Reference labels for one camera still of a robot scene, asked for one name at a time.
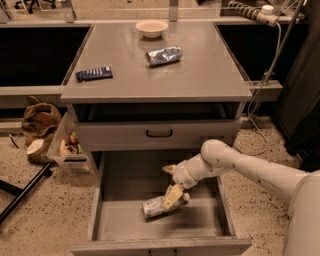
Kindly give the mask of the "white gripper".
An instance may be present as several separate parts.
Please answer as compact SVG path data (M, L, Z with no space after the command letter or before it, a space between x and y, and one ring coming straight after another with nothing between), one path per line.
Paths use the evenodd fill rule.
M162 202L165 210L171 208L183 195L183 189L190 189L197 181L190 175L187 161L184 160L177 165L166 165L162 167L165 173L172 175L175 185L169 185Z

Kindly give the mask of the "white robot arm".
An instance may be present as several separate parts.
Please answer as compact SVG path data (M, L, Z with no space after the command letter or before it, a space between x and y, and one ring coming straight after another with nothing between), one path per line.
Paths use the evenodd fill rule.
M205 141L200 153L163 170L172 176L162 207L171 208L199 181L234 170L289 203L283 256L320 256L320 171L304 172L238 152L220 140Z

